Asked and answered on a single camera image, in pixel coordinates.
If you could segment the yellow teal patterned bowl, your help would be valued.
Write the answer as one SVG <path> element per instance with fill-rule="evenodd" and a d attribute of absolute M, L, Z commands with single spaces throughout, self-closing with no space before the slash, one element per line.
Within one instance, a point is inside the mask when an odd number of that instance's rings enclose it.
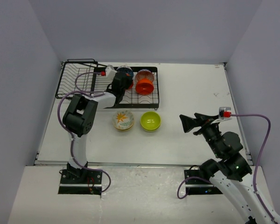
<path fill-rule="evenodd" d="M 125 132 L 130 130 L 133 127 L 134 123 L 132 122 L 125 122 L 125 123 L 120 123 L 119 125 L 115 125 L 114 127 L 121 132 Z"/>

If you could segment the red patterned bowl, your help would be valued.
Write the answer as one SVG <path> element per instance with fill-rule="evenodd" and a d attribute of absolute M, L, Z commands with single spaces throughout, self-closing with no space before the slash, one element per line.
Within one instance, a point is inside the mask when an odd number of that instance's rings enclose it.
<path fill-rule="evenodd" d="M 153 73 L 152 73 L 150 70 L 147 70 L 147 69 L 142 69 L 142 70 L 140 70 L 140 71 L 136 74 L 136 76 L 135 76 L 135 80 L 136 80 L 137 82 L 140 81 L 140 80 L 142 80 L 142 79 L 144 79 L 144 78 L 150 80 L 151 82 L 154 81 L 154 75 L 153 75 Z"/>

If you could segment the green bowl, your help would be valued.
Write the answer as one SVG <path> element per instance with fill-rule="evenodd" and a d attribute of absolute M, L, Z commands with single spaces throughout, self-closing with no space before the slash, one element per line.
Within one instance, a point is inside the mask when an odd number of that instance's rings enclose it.
<path fill-rule="evenodd" d="M 143 125 L 141 126 L 146 132 L 155 132 L 161 125 Z"/>
<path fill-rule="evenodd" d="M 140 124 L 143 125 L 161 125 L 161 117 L 158 113 L 149 111 L 145 112 L 140 118 Z"/>

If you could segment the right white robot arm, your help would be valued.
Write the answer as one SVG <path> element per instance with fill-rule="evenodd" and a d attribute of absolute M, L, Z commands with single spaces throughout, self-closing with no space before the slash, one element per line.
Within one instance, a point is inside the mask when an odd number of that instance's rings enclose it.
<path fill-rule="evenodd" d="M 202 135 L 216 159 L 209 159 L 198 167 L 198 175 L 189 180 L 212 184 L 236 208 L 246 224 L 280 224 L 280 215 L 264 198 L 256 183 L 258 165 L 252 170 L 240 151 L 243 145 L 234 132 L 221 133 L 219 123 L 234 117 L 228 108 L 221 108 L 217 116 L 195 113 L 194 118 L 180 115 L 185 133 L 194 128 L 194 135 Z"/>

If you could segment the blue patterned bowl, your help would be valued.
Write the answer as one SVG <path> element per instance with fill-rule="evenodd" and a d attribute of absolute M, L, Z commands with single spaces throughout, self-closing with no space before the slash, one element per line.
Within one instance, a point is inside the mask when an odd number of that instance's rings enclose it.
<path fill-rule="evenodd" d="M 129 67 L 129 66 L 127 66 L 127 65 L 121 65 L 121 66 L 119 66 L 119 67 L 116 69 L 116 71 L 126 73 L 131 79 L 133 79 L 133 77 L 134 77 L 134 72 L 133 72 L 132 68 Z"/>

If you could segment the white floral bowl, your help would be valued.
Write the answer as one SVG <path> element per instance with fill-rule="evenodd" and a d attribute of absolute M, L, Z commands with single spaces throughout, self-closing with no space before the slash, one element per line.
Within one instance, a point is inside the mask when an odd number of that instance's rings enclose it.
<path fill-rule="evenodd" d="M 113 126 L 119 125 L 120 123 L 133 122 L 134 123 L 134 114 L 129 110 L 121 110 L 115 112 L 112 116 Z"/>

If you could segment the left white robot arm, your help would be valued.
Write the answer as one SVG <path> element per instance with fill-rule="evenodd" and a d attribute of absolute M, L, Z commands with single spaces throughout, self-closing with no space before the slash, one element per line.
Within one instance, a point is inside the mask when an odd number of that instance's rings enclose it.
<path fill-rule="evenodd" d="M 126 90 L 132 85 L 131 75 L 114 71 L 110 75 L 112 82 L 105 91 L 83 91 L 77 89 L 65 95 L 57 109 L 57 117 L 60 125 L 70 136 L 70 160 L 67 164 L 67 172 L 77 183 L 87 180 L 88 171 L 86 157 L 87 135 L 92 129 L 97 110 L 114 107 L 119 104 Z"/>

